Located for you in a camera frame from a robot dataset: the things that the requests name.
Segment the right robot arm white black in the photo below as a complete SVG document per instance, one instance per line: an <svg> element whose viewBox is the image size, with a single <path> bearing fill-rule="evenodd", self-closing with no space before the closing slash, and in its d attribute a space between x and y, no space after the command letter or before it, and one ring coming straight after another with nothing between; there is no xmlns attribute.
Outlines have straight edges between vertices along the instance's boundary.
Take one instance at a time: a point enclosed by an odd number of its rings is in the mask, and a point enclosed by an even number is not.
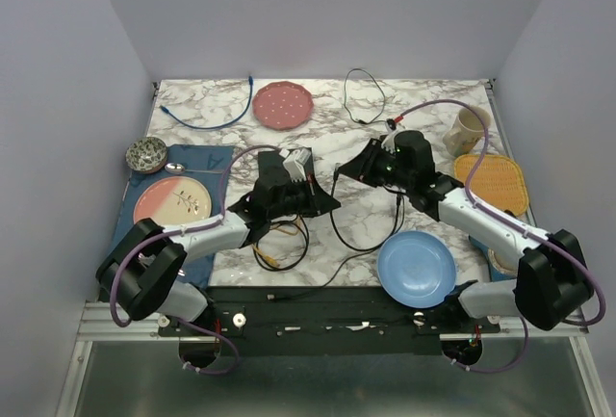
<svg viewBox="0 0 616 417"><path fill-rule="evenodd" d="M443 308L449 329L462 332L479 318L503 316L523 317L551 330L592 297L605 306L575 235L520 222L477 198L462 182L436 169L431 144L421 132L371 139L338 172L370 187L401 190L416 210L476 238L515 271L513 279L464 288Z"/></svg>

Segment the black network switch box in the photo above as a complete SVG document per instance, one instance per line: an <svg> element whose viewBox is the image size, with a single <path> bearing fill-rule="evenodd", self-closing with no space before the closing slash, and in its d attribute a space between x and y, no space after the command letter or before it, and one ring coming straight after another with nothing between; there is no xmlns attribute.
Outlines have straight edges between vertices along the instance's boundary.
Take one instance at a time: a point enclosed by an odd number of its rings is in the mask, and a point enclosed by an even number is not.
<svg viewBox="0 0 616 417"><path fill-rule="evenodd" d="M284 183L313 182L315 180L312 149L298 147L258 154L259 177L274 177Z"/></svg>

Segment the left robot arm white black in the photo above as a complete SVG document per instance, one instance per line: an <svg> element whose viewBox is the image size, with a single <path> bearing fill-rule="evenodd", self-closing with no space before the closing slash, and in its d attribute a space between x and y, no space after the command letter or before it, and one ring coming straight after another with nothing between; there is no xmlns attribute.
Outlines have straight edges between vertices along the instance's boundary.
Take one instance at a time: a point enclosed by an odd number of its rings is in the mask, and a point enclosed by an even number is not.
<svg viewBox="0 0 616 417"><path fill-rule="evenodd" d="M214 313L196 288L178 283L184 264L252 246L283 217L317 218L340 208L340 202L315 179L311 150L267 144L254 148L268 154L270 162L259 170L251 192L193 224L161 226L142 219L99 266L96 280L109 296L110 314L118 326L159 312L180 318L193 335L206 333Z"/></svg>

